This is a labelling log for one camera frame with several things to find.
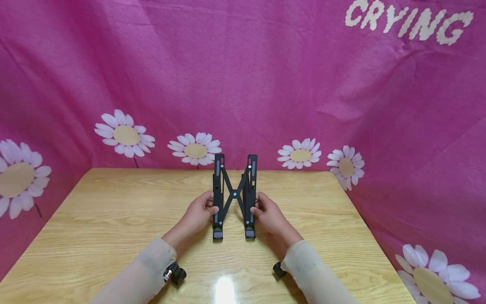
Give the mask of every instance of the pink fabric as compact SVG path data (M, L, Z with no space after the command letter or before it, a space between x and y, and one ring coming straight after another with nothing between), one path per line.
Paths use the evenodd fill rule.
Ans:
M364 176L351 190L342 184L397 270L405 245L430 259L439 250L477 288L454 296L481 303L485 8L483 0L3 1L0 140L27 143L52 173L35 198L42 218L35 209L0 218L0 277L85 171L135 167L93 130L120 109L155 139L150 153L135 154L142 168L196 168L167 147L186 133L219 140L212 150L230 168L256 153L259 169L286 170L278 151L315 138L318 161L299 166L330 170L328 154L354 147ZM419 28L428 9L431 21L446 11ZM382 12L376 22L369 10Z

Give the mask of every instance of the daisy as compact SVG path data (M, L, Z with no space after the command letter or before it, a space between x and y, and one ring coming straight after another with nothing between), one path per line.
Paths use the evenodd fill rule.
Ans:
M313 162L319 161L322 152L317 150L320 145L321 143L315 143L315 138L306 138L303 142L293 140L292 145L286 144L278 151L282 156L277 161L283 161L282 167L289 170L310 167Z
M211 134L197 133L196 137L187 133L177 137L178 142L169 141L167 145L174 150L172 155L182 157L182 162L191 165L209 165L214 162L214 154L220 153L219 140L212 140Z
M25 143L10 139L0 142L0 217L7 210L11 219L34 206L49 183L51 167L41 166L42 156Z
M403 257L395 258L404 270L398 274L418 304L468 304L464 299L481 297L461 264L449 265L446 255L434 250L432 257L420 245L403 245Z
M115 110L115 116L103 114L101 118L105 124L95 124L96 134L104 137L103 142L115 146L115 152L133 157L134 154L143 157L144 151L150 153L149 148L155 147L155 138L146 135L147 130L142 125L134 125L133 118L125 115L121 110Z
M336 149L328 155L330 161L327 165L336 167L330 171L336 175L344 190L351 190L351 183L356 186L358 179L365 175L361 169L365 165L365 161L361 158L361 154L354 154L354 152L353 147L345 145L342 151Z

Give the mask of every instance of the wooden table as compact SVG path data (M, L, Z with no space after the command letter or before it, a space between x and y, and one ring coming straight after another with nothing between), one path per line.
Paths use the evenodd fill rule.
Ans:
M241 171L229 171L233 184ZM0 303L87 303L155 237L212 188L210 170L92 169L0 284ZM361 304L414 304L330 172L259 171L257 190L279 204ZM188 274L151 303L306 303L290 275L272 272L285 249L263 227L246 241L233 201L224 240L212 229L178 252Z

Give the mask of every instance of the beige sleeve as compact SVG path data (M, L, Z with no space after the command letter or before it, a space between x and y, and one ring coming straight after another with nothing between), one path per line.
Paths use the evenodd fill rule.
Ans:
M89 303L147 304L164 287L163 274L176 257L174 248L155 238Z
M351 293L305 240L290 246L281 264L309 304L357 304Z

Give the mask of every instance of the human hand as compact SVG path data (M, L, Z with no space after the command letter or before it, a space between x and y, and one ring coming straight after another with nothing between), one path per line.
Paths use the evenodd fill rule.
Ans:
M265 193L257 193L257 202L250 211L265 229L271 234L281 237L287 247L303 240L299 232L285 218L278 205Z
M162 239L175 248L186 238L203 229L211 216L219 211L217 206L213 206L212 198L213 192L206 191L193 200L180 221Z

